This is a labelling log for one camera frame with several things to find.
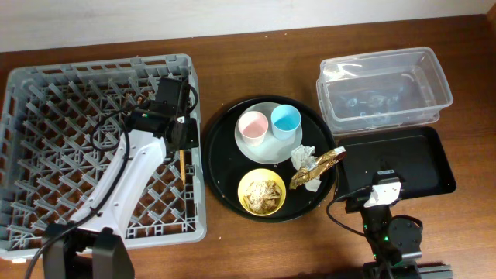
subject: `gray plate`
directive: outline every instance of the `gray plate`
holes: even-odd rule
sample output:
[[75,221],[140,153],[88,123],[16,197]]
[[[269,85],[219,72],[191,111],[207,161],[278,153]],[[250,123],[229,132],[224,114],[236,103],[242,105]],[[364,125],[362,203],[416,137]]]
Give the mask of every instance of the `gray plate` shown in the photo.
[[272,127],[270,124],[270,114],[279,104],[273,102],[263,102],[260,104],[252,105],[246,109],[241,115],[257,111],[262,112],[269,120],[269,130],[265,135],[265,139],[259,146],[249,146],[241,137],[241,132],[238,129],[238,122],[234,129],[234,139],[241,153],[248,159],[260,164],[278,164],[291,158],[291,151],[301,144],[303,138],[303,130],[301,125],[296,129],[296,133],[289,139],[279,140],[274,137]]

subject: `wooden table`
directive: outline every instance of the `wooden table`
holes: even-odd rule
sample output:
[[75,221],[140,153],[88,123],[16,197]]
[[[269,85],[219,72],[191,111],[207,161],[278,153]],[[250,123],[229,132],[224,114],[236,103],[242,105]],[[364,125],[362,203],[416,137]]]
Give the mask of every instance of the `wooden table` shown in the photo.
[[[200,79],[205,128],[218,110],[251,95],[285,95],[319,110],[315,81],[322,60],[423,46],[436,52],[453,93],[453,105],[432,126],[458,188],[402,201],[392,212],[424,222],[420,263],[451,264],[457,278],[496,278],[496,44],[483,15],[0,53],[0,86],[15,67],[187,53]],[[207,236],[130,251],[136,277],[294,277],[372,261],[365,239],[327,218],[331,198],[300,219],[265,224],[239,217],[207,189]],[[360,228],[360,215],[346,215],[343,206],[333,214]],[[19,278],[26,267],[0,261],[1,277]],[[42,277],[41,264],[33,277]]]

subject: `yellow bowl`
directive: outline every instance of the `yellow bowl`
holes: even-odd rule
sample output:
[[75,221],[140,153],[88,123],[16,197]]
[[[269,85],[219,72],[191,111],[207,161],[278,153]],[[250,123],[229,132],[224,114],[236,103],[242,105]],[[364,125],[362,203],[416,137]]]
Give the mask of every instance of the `yellow bowl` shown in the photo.
[[[279,205],[273,210],[272,212],[265,213],[265,214],[258,214],[255,212],[252,212],[250,207],[245,203],[243,196],[245,195],[246,189],[252,182],[258,182],[258,181],[268,181],[272,180],[276,182],[276,185],[281,189],[281,199],[279,200]],[[238,186],[238,199],[241,205],[245,210],[247,210],[249,213],[256,215],[256,216],[269,216],[271,214],[274,214],[281,206],[284,204],[284,200],[286,199],[286,186],[284,185],[284,181],[282,181],[282,178],[273,172],[272,170],[268,169],[256,169],[252,170],[248,174],[245,174],[243,178],[241,178],[241,181],[239,182]]]

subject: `food wrapper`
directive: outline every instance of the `food wrapper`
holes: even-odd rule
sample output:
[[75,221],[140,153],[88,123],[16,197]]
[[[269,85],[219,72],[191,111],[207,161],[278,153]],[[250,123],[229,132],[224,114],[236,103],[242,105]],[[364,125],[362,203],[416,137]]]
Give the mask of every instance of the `food wrapper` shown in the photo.
[[346,156],[346,151],[343,146],[335,148],[334,150],[325,153],[315,160],[316,166],[312,169],[306,167],[301,167],[296,174],[291,179],[289,183],[289,188],[291,190],[296,189],[296,187],[303,185],[310,180],[319,177],[329,168],[337,164]]

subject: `white wall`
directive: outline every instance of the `white wall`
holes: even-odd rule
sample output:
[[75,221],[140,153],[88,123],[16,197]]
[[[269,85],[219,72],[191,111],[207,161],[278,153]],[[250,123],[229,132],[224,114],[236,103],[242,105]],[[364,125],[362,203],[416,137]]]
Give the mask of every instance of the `white wall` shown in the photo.
[[496,0],[0,0],[0,52],[486,13]]

